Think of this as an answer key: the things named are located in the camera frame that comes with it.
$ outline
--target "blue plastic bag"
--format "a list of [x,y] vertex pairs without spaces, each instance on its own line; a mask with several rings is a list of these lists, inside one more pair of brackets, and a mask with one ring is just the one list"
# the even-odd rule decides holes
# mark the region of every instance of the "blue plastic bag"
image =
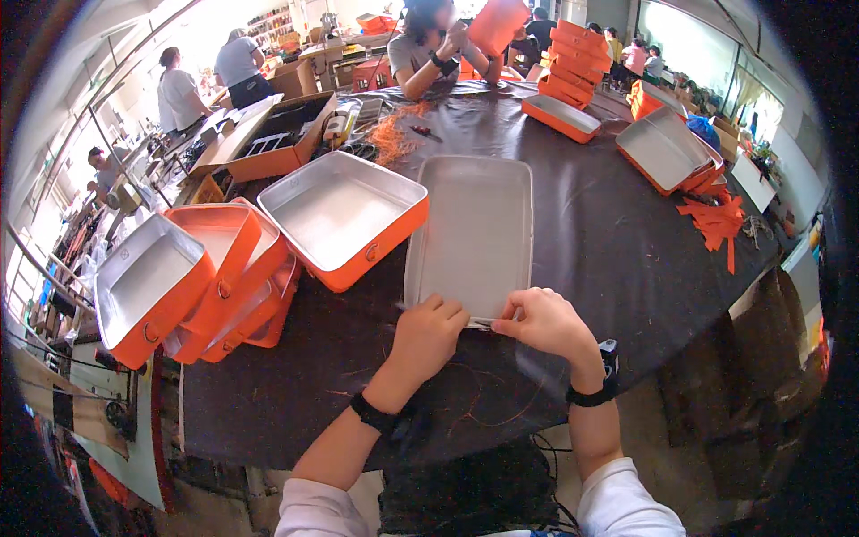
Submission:
[[690,113],[689,118],[686,120],[686,126],[689,127],[690,131],[708,143],[716,153],[722,150],[722,142],[719,141],[719,135],[716,133],[716,129],[713,128],[713,125],[710,124],[709,119]]

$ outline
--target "dark hair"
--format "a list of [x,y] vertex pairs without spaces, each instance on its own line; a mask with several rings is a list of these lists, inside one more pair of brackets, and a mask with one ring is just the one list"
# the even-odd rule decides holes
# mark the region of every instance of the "dark hair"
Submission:
[[422,46],[427,42],[427,30],[436,28],[436,11],[450,0],[410,0],[405,3],[405,34]]
[[169,67],[173,65],[177,54],[179,54],[179,48],[177,46],[169,46],[161,53],[161,59],[158,60],[158,63],[161,64],[161,67]]

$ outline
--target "hand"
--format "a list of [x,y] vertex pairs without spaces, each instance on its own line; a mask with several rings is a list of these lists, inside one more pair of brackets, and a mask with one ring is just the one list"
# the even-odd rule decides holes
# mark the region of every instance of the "hand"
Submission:
[[467,31],[468,26],[463,21],[454,23],[448,32],[444,34],[444,41],[442,42],[442,46],[439,47],[438,52],[436,52],[436,56],[442,62],[446,62],[452,58],[468,42]]
[[[521,313],[517,320],[514,315],[518,308]],[[594,357],[600,359],[596,339],[573,305],[549,288],[532,287],[510,293],[501,319],[492,323],[492,330],[538,351],[564,357],[573,365],[592,362]]]
[[397,321],[391,355],[364,390],[364,399],[382,412],[399,412],[454,355],[469,319],[459,301],[446,301],[437,293],[405,311]]

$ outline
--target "scissors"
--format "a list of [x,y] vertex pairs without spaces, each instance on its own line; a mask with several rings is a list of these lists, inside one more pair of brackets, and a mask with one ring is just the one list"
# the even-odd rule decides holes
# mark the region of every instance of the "scissors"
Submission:
[[370,162],[374,162],[379,156],[379,148],[365,142],[346,143],[340,146],[340,150]]

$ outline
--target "silver metal tray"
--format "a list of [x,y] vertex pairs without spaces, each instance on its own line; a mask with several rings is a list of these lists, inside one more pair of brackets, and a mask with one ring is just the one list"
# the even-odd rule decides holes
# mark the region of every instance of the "silver metal tray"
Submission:
[[602,125],[597,118],[549,95],[532,95],[523,100],[585,134],[591,134]]
[[203,243],[160,214],[149,217],[95,273],[101,341],[111,350],[203,258]]
[[485,329],[510,291],[531,286],[531,168],[485,156],[431,156],[418,181],[429,192],[429,217],[409,243],[405,305],[439,293],[462,302],[470,328]]
[[302,256],[331,272],[426,195],[413,180],[333,151],[268,186],[257,202]]
[[688,113],[686,111],[686,107],[683,106],[683,103],[680,102],[679,99],[670,95],[661,89],[657,88],[655,85],[650,82],[645,82],[642,80],[642,91],[648,96],[653,97],[657,101],[661,102],[667,107],[670,107],[676,113],[680,114],[684,118],[688,117]]
[[665,190],[711,163],[710,155],[670,107],[633,122],[615,141]]

